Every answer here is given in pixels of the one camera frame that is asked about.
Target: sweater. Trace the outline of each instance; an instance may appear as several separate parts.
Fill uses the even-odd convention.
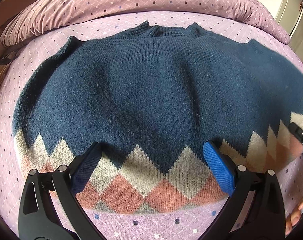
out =
[[[13,134],[20,158],[24,155],[39,169],[47,162],[57,168],[66,151],[80,155],[93,141],[101,142],[109,163],[104,169],[113,175],[91,176],[99,201],[110,196],[113,191],[106,191],[113,183],[130,183],[142,202],[165,183],[186,198],[178,209],[211,176],[202,156],[205,141],[213,141],[236,164],[277,171],[297,154],[286,126],[302,118],[303,74],[280,54],[196,23],[184,29],[144,22],[100,40],[70,37],[22,90]],[[59,152],[61,145],[67,150]],[[40,151],[48,157],[39,157]],[[192,174],[198,172],[205,178]],[[157,194],[156,199],[165,193]],[[173,195],[167,198],[176,199]],[[119,211],[115,201],[104,199],[113,211],[135,212]],[[156,202],[148,204],[157,209],[161,201]]]

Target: blue sweater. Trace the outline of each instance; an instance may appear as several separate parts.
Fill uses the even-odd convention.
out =
[[[23,89],[13,115],[27,146],[50,154],[64,138],[75,155],[93,141],[120,167],[139,145],[164,174],[186,145],[223,139],[246,156],[280,120],[303,114],[303,74],[255,40],[237,43],[194,23],[149,26],[100,40],[70,37]]]

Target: blanket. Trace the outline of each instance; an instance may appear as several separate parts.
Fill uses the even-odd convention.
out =
[[[187,11],[230,18],[253,25],[284,44],[290,42],[257,0],[38,0],[25,8],[0,37],[0,58],[7,47],[54,28],[133,11]]]
[[[302,151],[290,121],[303,128],[303,74],[280,54],[197,24],[145,22],[69,38],[27,82],[13,134],[21,168],[40,171],[103,143],[86,197],[100,211],[149,213],[223,197],[202,157],[207,140],[250,170],[282,169]]]

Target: pink blanket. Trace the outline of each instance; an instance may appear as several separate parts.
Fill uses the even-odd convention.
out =
[[[186,11],[247,23],[284,44],[290,42],[269,11],[257,0],[38,0],[25,8],[0,37],[0,57],[6,48],[61,26],[133,11]]]

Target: bed sheet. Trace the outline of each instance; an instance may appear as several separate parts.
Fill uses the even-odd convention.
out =
[[[24,186],[13,147],[12,114],[16,99],[33,71],[55,54],[69,36],[80,40],[99,39],[135,27],[148,20],[150,25],[187,27],[197,22],[237,42],[255,39],[290,60],[302,73],[303,64],[289,46],[250,25],[206,14],[149,11],[114,15],[53,30],[33,39],[13,61],[0,87],[0,214],[18,234],[18,211]],[[303,159],[298,157],[277,174],[286,215],[303,196]],[[151,215],[121,215],[85,209],[89,218],[107,239],[198,239],[214,220],[225,200],[188,210]],[[63,225],[72,230],[57,199],[54,199]],[[241,226],[239,217],[234,228]]]

